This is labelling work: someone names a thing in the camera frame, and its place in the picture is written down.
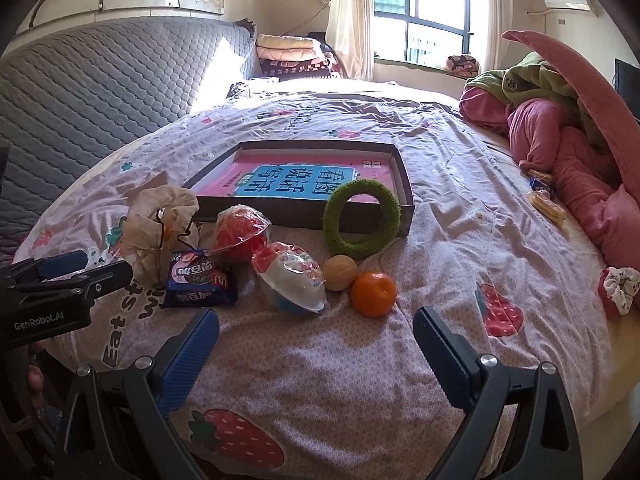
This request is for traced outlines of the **person's left hand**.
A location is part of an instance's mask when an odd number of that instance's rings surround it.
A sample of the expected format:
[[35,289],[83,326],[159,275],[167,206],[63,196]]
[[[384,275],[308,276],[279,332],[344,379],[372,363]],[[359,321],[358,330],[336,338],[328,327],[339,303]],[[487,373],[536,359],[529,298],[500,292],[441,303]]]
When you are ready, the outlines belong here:
[[28,350],[27,383],[30,400],[32,400],[32,406],[36,411],[42,410],[44,407],[44,376],[37,363],[37,356],[43,350],[44,344],[41,341],[31,344]]

